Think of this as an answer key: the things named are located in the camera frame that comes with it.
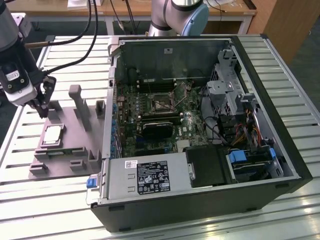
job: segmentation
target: desk leg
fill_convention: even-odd
[[[106,16],[105,19],[106,31],[109,36],[115,35],[114,30],[114,17],[113,16]]]
[[[242,21],[238,34],[247,34],[248,29],[250,27],[252,20],[252,16],[245,16],[244,20]]]

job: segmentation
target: wooden desk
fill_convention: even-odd
[[[87,10],[69,10],[67,0],[17,0],[8,3],[12,13],[26,13],[33,22],[73,22],[86,21]],[[126,3],[122,0],[113,0],[114,8],[121,21],[130,20]],[[130,0],[130,7],[135,21],[150,21],[151,0]],[[235,0],[233,4],[221,5],[220,11],[209,8],[209,21],[237,21],[241,22],[238,33],[246,34],[252,17],[257,13],[250,10],[243,0]],[[116,21],[115,13],[109,0],[104,0],[102,6],[98,7],[99,21],[104,21],[108,35],[114,35],[113,22]]]

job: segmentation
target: white sticker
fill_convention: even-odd
[[[8,81],[13,81],[13,80],[15,80],[15,79],[20,77],[20,73],[19,73],[18,70],[16,70],[16,71],[8,73],[5,76],[6,76],[6,79],[8,79]]]
[[[134,160],[134,161],[125,161],[124,167],[125,167],[126,169],[133,169],[133,168],[136,168],[136,167],[137,167],[137,163],[138,163],[137,160]]]
[[[174,51],[173,48],[165,48],[165,49],[164,49],[164,54],[172,54],[173,51]]]

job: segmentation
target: blue latch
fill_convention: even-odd
[[[86,181],[86,188],[87,189],[93,189],[97,187],[97,178],[89,178]]]
[[[229,159],[230,159],[230,162],[232,164],[236,163],[236,162],[245,162],[245,161],[247,161],[247,157],[246,157],[245,151],[243,151],[243,150],[237,150],[237,151],[231,152],[229,154]]]
[[[275,150],[271,147],[271,148],[269,149],[269,152],[270,152],[270,154],[271,154],[271,158],[272,158],[272,159],[275,159],[276,156],[277,156]]]

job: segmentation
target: barcode sticker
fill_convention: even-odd
[[[125,161],[124,167],[125,167],[126,169],[135,169],[135,168],[137,168],[137,163],[138,163],[137,160],[134,160],[134,161]]]

